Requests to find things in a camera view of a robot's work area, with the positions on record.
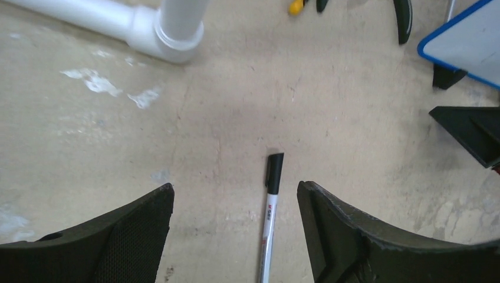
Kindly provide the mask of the white marker pen black cap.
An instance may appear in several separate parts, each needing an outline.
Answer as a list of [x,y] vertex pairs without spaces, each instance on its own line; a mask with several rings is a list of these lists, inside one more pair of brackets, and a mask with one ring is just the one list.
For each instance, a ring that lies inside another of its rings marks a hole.
[[267,283],[270,279],[272,245],[275,230],[279,185],[281,181],[284,153],[270,154],[267,159],[265,187],[267,200],[265,204],[264,224],[262,231],[261,259],[258,282]]

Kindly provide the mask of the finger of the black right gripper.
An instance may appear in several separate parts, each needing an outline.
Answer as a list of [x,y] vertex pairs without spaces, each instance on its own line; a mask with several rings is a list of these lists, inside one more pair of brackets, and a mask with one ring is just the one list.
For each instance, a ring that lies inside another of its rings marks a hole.
[[499,107],[437,106],[429,115],[483,167],[499,168]]

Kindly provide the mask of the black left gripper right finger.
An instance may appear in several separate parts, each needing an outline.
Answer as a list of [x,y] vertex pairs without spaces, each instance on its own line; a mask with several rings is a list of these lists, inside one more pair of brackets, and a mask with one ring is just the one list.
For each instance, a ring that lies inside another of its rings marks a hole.
[[441,241],[390,225],[315,182],[297,188],[315,282],[498,282],[499,241]]

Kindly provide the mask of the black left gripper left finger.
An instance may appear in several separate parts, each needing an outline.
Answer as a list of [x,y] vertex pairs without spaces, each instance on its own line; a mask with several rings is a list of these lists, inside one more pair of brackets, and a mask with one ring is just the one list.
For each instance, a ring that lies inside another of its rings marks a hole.
[[33,242],[1,245],[1,282],[155,282],[173,212],[170,183]]

